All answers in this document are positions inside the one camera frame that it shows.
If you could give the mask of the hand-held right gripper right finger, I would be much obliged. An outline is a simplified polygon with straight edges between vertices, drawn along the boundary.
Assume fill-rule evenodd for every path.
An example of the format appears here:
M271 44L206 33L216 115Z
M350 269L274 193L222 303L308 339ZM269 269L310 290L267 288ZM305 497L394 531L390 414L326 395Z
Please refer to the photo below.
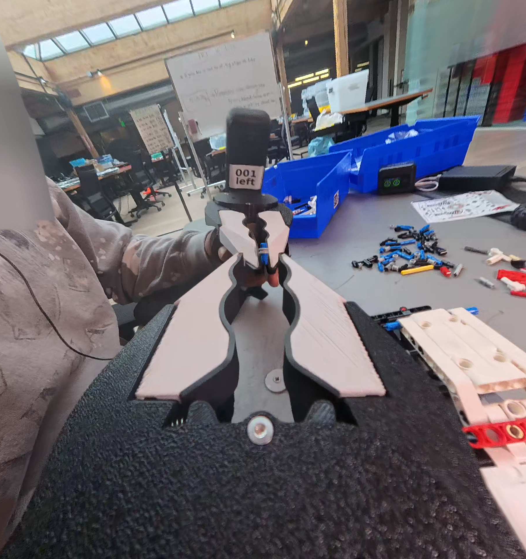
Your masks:
M347 301L291 257L281 255L285 335L283 376L293 419L326 401L333 417L353 422L348 400L384 397L386 388L347 308Z

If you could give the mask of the white black toy truck chassis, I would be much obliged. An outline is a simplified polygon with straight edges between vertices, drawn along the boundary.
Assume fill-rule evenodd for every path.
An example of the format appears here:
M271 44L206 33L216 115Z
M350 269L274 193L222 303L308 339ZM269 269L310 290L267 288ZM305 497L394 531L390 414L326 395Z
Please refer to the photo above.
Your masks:
M469 493L526 555L526 352L477 317L475 307L429 306L372 316L452 401L459 418Z

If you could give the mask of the white sticker sheet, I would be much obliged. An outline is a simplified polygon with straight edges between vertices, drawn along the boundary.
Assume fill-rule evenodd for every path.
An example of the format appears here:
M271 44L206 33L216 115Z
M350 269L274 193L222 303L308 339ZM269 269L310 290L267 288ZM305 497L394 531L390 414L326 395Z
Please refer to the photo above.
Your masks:
M474 219L499 213L512 213L520 206L520 204L494 190L424 199L413 201L411 205L428 224Z

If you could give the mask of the blue plastic bin with tag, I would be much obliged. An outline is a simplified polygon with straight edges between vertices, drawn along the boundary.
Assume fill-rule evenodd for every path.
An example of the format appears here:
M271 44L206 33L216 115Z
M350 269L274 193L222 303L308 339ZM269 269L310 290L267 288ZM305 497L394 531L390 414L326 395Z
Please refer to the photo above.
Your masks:
M279 201L299 199L291 207L307 204L315 197L315 213L293 218L290 239L319 238L346 199L350 187L351 151L281 162L264 174L262 192Z

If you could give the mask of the whiteboard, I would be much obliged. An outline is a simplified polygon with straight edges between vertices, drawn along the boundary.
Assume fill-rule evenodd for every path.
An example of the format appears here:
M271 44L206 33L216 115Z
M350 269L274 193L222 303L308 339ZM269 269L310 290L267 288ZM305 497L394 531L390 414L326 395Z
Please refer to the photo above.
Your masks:
M233 108L283 111L268 31L165 60L192 141L225 133Z

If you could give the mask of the blue plastic bag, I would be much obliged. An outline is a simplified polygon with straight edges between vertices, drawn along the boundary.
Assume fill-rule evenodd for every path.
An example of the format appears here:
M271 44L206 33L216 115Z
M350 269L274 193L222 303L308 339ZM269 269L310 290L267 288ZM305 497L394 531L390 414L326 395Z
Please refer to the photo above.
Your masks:
M314 137L308 144L308 157L327 155L329 149L335 145L334 135Z

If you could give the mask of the white plastic bag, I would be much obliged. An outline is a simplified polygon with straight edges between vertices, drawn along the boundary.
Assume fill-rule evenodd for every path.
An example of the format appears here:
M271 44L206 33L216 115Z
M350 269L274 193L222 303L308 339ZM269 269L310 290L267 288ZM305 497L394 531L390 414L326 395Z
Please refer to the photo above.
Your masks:
M326 112L322 111L315 120L315 128L314 131L320 131L324 129L329 129L336 125L343 123L343 114L338 112Z

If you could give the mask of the printed chart sign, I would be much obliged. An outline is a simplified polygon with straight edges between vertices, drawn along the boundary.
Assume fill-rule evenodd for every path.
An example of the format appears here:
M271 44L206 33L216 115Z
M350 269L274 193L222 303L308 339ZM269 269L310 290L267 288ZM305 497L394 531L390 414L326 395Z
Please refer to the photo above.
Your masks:
M175 147L158 104L133 109L129 114L149 155L162 153Z

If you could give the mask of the stack of clear storage boxes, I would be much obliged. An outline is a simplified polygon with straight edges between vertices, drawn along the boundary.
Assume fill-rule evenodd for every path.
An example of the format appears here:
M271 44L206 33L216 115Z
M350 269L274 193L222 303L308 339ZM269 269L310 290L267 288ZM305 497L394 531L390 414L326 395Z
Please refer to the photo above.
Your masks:
M308 100L314 98L319 109L329 107L331 113L343 112L366 102L369 69L341 78L318 80L301 90L303 114L309 116Z

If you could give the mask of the pile of blue black pins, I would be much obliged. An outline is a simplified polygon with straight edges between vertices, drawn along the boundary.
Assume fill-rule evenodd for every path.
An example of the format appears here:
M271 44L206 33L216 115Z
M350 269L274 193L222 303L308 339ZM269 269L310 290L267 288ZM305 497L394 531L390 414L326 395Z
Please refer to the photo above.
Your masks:
M375 254L360 261L352 261L351 267L375 268L380 273L401 275L401 270L433 264L435 269L430 271L436 271L443 277L458 277L462 273L463 265L448 260L448 252L440 245L439 236L431 225L420 228L395 225L391 226L391 229L393 235L379 243Z

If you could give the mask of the black power bank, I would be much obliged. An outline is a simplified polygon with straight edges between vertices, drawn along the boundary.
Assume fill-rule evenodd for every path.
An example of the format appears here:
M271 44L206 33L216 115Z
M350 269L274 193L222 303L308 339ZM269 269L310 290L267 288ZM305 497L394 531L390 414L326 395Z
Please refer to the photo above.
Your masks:
M415 190L416 164L404 162L380 167L378 171L377 195L386 196L411 193Z

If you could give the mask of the black office chair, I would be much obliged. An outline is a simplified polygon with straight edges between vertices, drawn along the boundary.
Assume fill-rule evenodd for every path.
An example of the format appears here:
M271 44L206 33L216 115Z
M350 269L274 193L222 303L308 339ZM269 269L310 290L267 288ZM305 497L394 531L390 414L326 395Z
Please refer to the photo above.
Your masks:
M92 216L100 220L115 221L125 225L126 223L117 208L101 188L95 167L93 165L82 165L76 168L76 173L80 183L80 194L90 207Z

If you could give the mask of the pile of red white parts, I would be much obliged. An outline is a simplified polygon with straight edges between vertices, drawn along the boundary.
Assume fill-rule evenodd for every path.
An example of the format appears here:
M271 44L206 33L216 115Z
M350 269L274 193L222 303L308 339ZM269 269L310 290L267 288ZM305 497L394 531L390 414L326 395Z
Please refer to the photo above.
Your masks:
M479 277L477 283L493 290L499 282L505 286L511 296L526 299L526 259L496 247L481 249L465 246L463 250L484 256L486 265L496 269L494 280Z

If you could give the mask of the black adapter box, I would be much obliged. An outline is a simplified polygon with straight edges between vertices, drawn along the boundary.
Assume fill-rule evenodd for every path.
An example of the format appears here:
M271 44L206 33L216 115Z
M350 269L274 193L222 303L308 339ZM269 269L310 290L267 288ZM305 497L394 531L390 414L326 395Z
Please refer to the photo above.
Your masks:
M515 176L515 165L456 166L444 171L438 190L444 192L499 191Z

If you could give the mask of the shelf of coloured bins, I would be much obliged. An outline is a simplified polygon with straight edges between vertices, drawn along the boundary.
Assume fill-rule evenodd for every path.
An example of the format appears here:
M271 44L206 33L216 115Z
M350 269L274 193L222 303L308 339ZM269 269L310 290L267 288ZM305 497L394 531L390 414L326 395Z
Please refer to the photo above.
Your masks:
M434 99L434 117L526 126L526 43L439 70Z

